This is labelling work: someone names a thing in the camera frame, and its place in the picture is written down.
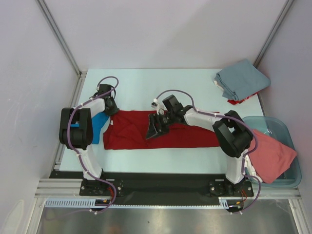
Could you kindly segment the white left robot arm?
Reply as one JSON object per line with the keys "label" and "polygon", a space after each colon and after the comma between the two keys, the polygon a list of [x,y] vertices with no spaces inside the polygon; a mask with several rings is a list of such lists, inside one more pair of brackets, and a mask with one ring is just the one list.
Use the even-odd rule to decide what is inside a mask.
{"label": "white left robot arm", "polygon": [[115,95],[115,87],[100,84],[86,103],[75,108],[63,108],[60,116],[59,141],[76,153],[83,177],[92,180],[90,188],[97,195],[107,191],[108,183],[100,178],[102,167],[92,146],[99,144],[101,129],[119,111]]}

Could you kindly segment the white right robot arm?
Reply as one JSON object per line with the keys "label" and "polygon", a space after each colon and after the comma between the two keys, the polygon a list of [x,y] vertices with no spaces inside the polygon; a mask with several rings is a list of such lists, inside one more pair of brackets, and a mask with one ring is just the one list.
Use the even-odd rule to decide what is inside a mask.
{"label": "white right robot arm", "polygon": [[151,106],[156,110],[149,115],[146,138],[156,138],[169,133],[175,123],[195,126],[215,133],[221,150],[227,155],[225,191],[237,195],[246,181],[243,169],[245,157],[254,139],[254,132],[241,119],[236,111],[225,114],[201,111],[195,106],[183,106],[174,95],[162,103],[154,99]]}

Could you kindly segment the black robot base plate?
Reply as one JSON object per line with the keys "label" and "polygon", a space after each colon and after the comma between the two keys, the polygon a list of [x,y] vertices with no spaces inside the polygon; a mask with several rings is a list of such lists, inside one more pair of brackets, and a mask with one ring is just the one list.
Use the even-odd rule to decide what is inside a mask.
{"label": "black robot base plate", "polygon": [[220,197],[243,201],[254,195],[250,181],[246,179],[234,190],[224,174],[104,173],[101,179],[110,185],[86,180],[81,172],[52,171],[50,178],[82,179],[80,196],[107,198],[118,204],[204,205]]}

